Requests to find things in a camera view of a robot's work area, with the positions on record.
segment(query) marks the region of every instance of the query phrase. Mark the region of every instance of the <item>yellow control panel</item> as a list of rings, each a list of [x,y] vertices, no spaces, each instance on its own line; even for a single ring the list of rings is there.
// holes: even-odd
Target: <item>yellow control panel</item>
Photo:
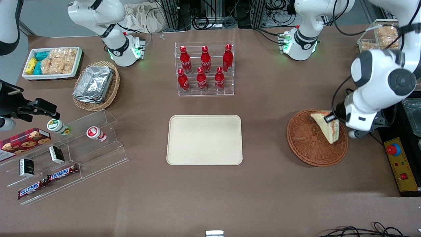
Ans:
[[[384,147],[399,190],[401,192],[418,191],[417,183],[409,167],[400,139],[397,137],[389,140],[384,143]]]

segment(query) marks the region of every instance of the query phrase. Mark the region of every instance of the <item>woven basket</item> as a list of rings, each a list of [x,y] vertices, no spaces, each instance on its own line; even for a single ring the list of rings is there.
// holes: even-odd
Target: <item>woven basket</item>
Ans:
[[[310,116],[320,110],[308,109],[295,114],[287,126],[288,144],[302,161],[326,167],[337,164],[348,151],[348,135],[339,124],[339,140],[330,144],[317,122]]]
[[[107,66],[107,67],[112,68],[114,70],[114,73],[112,75],[112,81],[111,81],[111,83],[109,85],[109,88],[108,88],[108,91],[107,91],[107,95],[105,96],[104,102],[102,102],[101,104],[81,102],[81,101],[79,101],[79,100],[77,100],[76,98],[73,97],[73,101],[75,102],[75,104],[79,108],[85,109],[85,110],[88,110],[88,111],[91,111],[91,112],[95,112],[95,111],[99,111],[99,110],[107,108],[112,103],[115,96],[117,95],[118,86],[120,85],[120,75],[118,74],[117,68],[109,62],[103,62],[103,61],[95,62],[95,63],[91,64],[90,66],[100,66],[100,67]],[[75,88],[79,84],[79,81],[80,81],[80,78],[82,77],[82,74],[85,72],[85,70],[88,67],[83,69],[83,71],[80,73],[79,77],[77,78]]]

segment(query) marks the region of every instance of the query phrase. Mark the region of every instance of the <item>small black box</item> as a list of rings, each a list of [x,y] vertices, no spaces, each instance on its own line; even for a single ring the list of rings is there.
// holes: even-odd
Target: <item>small black box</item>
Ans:
[[[19,175],[24,177],[34,176],[34,161],[28,159],[19,160]]]
[[[50,155],[51,155],[51,159],[55,163],[59,163],[59,164],[64,163],[63,152],[61,151],[60,148],[56,146],[50,146]]]

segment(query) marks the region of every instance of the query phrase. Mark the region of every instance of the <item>red aluminum bottle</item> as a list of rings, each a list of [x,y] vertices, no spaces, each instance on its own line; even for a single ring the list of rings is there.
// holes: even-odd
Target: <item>red aluminum bottle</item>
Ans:
[[[200,92],[206,92],[208,90],[208,84],[206,83],[206,75],[202,67],[197,69],[197,85],[199,86]]]
[[[185,46],[180,46],[180,61],[181,66],[183,67],[183,70],[185,73],[191,73],[192,72],[192,61],[190,59],[190,55],[187,53]]]
[[[200,60],[202,61],[202,67],[204,73],[211,72],[211,56],[208,53],[208,47],[202,46],[202,56],[200,56]]]
[[[224,91],[225,89],[224,81],[225,81],[225,76],[222,73],[222,68],[217,67],[216,74],[215,74],[215,88],[217,92]]]
[[[225,52],[224,55],[222,57],[222,69],[224,70],[224,72],[231,72],[232,70],[232,62],[234,61],[234,56],[232,55],[232,45],[227,44],[225,46]]]
[[[179,75],[179,85],[182,93],[189,93],[190,92],[190,85],[187,79],[187,76],[184,74],[182,68],[177,71]]]

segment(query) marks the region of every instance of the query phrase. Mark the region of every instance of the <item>brown table surface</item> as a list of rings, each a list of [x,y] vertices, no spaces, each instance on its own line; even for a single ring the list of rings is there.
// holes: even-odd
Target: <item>brown table surface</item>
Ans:
[[[316,52],[303,62],[281,55],[276,44],[252,30],[166,33],[165,41],[158,36],[153,35],[144,60],[118,68],[121,85],[107,109],[119,119],[116,134],[130,161],[30,206],[20,206],[17,190],[0,182],[1,236],[180,237],[222,229],[228,237],[303,237],[338,226],[371,229],[372,221],[419,235],[421,199],[398,197],[384,148],[371,137],[350,139],[345,158],[326,168],[303,163],[286,141],[293,114],[330,108],[356,57],[357,36],[325,27]],[[236,49],[235,96],[179,98],[174,43],[228,39],[234,39]],[[30,49],[61,46],[81,47],[82,67],[110,61],[99,37],[29,37]],[[56,104],[64,122],[89,114],[74,104],[74,84],[18,81],[27,99]],[[343,98],[341,91],[337,101]],[[180,114],[240,116],[242,164],[167,164],[168,122]],[[16,129],[2,132],[1,138],[44,128],[48,120],[17,121]]]

